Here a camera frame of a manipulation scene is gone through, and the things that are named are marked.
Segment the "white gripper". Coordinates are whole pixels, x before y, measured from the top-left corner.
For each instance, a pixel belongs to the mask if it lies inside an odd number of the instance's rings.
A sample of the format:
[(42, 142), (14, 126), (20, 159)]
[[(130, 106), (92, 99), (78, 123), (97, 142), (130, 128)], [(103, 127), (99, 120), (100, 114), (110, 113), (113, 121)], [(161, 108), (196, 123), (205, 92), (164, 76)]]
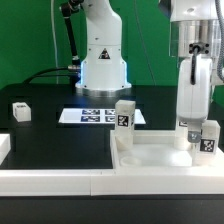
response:
[(191, 66), (191, 58), (184, 59), (180, 65), (176, 115), (179, 121), (188, 122), (188, 141), (199, 143), (202, 137), (201, 123), (207, 119), (209, 111), (212, 59), (197, 57), (195, 84), (191, 83)]

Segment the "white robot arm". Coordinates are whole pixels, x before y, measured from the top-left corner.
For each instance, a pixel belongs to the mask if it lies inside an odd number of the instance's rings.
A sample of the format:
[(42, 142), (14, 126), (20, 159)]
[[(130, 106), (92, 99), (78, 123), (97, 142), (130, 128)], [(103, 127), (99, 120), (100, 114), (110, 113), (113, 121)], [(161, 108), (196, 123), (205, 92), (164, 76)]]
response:
[[(224, 0), (158, 0), (170, 20), (170, 53), (181, 59), (177, 120), (187, 125), (191, 143), (202, 140), (212, 88), (224, 83)], [(129, 89), (121, 56), (122, 20), (109, 0), (68, 0), (60, 6), (72, 52), (71, 69), (79, 74), (82, 93), (112, 94)], [(87, 55), (78, 56), (70, 16), (83, 10)]]

